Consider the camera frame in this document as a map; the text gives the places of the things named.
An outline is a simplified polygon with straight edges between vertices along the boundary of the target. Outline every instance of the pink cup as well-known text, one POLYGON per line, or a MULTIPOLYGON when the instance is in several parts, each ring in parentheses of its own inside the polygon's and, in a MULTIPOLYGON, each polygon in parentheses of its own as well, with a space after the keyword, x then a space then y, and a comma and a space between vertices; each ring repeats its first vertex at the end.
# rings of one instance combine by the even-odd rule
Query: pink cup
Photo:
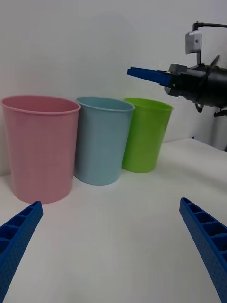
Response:
POLYGON ((46 96, 1 101, 16 197, 43 204, 72 188, 80 104, 46 96))

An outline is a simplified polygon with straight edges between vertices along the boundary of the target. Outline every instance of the white table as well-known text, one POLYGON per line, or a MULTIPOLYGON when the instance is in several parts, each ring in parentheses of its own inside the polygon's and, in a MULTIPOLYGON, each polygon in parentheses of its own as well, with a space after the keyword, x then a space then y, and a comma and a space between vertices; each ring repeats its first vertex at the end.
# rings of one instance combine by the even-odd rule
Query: white table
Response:
MULTIPOLYGON (((0 178, 0 225, 24 209, 0 178)), ((179 214, 187 197, 227 225, 227 153, 164 143, 157 169, 107 186, 74 179, 41 219, 4 303, 216 303, 179 214)))

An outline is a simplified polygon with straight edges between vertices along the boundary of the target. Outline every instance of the robotic arm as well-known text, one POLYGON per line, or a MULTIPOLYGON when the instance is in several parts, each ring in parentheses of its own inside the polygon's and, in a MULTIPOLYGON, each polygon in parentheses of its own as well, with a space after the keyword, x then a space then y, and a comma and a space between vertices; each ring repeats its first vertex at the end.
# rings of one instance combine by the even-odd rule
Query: robotic arm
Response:
POLYGON ((149 80, 164 86, 170 96, 183 96, 195 103, 198 112, 202 112, 204 105, 217 107, 219 112, 215 117, 227 115, 227 69, 220 68, 216 64, 218 55, 211 65, 201 63, 202 34, 200 27, 224 27, 227 25, 196 22, 192 31, 185 36, 186 54, 197 54, 197 65, 187 67, 179 64, 171 64, 169 71, 155 71, 131 67, 127 74, 149 80))

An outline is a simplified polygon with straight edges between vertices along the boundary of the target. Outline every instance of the green cup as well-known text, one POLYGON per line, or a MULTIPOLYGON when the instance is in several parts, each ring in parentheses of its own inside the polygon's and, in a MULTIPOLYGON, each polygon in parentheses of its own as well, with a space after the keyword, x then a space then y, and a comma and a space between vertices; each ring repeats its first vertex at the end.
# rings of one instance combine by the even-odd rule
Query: green cup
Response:
POLYGON ((126 98, 135 106, 122 168, 138 173, 152 171, 157 162, 172 106, 148 99, 126 98))

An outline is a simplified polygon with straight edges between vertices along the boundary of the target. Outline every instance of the blue cup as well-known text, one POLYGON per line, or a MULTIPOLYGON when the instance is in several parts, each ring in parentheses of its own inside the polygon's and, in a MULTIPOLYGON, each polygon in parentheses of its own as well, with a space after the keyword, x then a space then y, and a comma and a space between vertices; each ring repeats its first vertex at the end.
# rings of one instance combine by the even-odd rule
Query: blue cup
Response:
POLYGON ((109 98, 80 97, 75 176, 88 184, 115 182, 135 106, 109 98))

